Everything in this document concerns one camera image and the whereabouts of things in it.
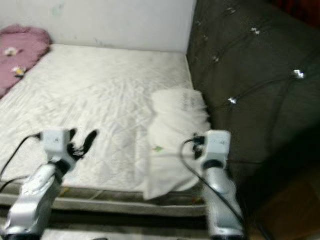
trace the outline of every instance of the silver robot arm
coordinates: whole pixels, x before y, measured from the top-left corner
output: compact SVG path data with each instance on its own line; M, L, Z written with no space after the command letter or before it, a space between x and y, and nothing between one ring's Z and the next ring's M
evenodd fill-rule
M52 205L60 192L63 176L90 149L97 131L91 132L83 147L70 143L75 130L48 130L41 141L48 163L41 165L22 185L17 201L10 208L4 227L5 240L39 240L48 225Z
M228 131L210 130L205 136L197 137L200 141L195 142L193 148L196 155L200 156L197 161L202 163L204 179L229 204L227 206L208 186L204 187L203 199L207 206L208 229L215 240L246 238L243 215L236 199L236 185L226 170L230 138Z

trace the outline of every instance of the quilted mattress surface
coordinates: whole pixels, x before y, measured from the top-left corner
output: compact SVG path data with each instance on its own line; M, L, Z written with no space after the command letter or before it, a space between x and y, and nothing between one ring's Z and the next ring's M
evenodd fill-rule
M53 44L51 51L0 100L0 168L27 135L47 128L78 128L80 145L99 135L65 186L143 191L150 153L151 93L192 88L182 53ZM28 140L4 180L33 173L46 162L40 143Z

